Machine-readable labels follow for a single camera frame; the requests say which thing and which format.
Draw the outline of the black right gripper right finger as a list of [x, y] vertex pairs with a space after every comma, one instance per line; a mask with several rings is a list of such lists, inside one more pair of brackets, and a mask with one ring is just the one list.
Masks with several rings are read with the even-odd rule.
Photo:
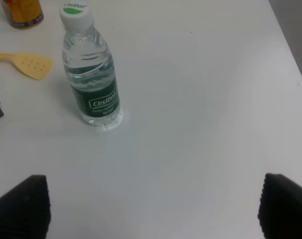
[[267, 173], [258, 219], [266, 239], [302, 239], [302, 187], [282, 174]]

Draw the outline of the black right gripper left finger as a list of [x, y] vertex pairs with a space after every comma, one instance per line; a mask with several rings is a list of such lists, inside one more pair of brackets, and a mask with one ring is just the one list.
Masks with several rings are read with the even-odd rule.
[[45, 175], [31, 175], [0, 197], [0, 239], [44, 239], [50, 222]]

